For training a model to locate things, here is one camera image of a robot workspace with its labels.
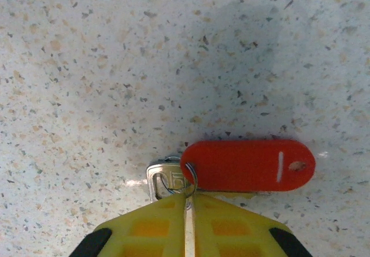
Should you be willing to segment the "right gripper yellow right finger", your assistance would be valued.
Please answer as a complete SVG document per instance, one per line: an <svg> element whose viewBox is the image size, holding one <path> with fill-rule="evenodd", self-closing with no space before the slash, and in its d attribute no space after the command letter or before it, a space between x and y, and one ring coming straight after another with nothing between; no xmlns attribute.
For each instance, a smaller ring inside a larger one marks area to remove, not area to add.
<svg viewBox="0 0 370 257"><path fill-rule="evenodd" d="M278 221L204 194L193 206L195 257L313 257Z"/></svg>

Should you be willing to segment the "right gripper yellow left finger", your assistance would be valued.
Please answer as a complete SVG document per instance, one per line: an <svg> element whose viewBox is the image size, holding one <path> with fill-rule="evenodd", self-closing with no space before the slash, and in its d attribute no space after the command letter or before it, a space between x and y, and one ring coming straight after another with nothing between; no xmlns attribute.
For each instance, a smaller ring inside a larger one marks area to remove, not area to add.
<svg viewBox="0 0 370 257"><path fill-rule="evenodd" d="M69 257L185 257L185 205L174 194L106 221Z"/></svg>

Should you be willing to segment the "silver key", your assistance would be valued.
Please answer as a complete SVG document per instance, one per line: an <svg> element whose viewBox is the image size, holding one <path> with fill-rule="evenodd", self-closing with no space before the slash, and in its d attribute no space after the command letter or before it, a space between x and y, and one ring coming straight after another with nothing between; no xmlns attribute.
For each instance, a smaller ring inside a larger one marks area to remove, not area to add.
<svg viewBox="0 0 370 257"><path fill-rule="evenodd" d="M152 203L176 193L183 193L190 187L180 168L178 156L170 156L150 164L146 169L146 178Z"/></svg>

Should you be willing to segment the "red plastic key tag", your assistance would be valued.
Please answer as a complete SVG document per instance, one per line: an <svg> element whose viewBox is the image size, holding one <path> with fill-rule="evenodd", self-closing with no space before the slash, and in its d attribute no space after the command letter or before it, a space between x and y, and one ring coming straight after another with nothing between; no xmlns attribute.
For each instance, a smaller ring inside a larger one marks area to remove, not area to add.
<svg viewBox="0 0 370 257"><path fill-rule="evenodd" d="M286 192L310 181L316 161L290 139L200 141L184 151L180 167L207 192Z"/></svg>

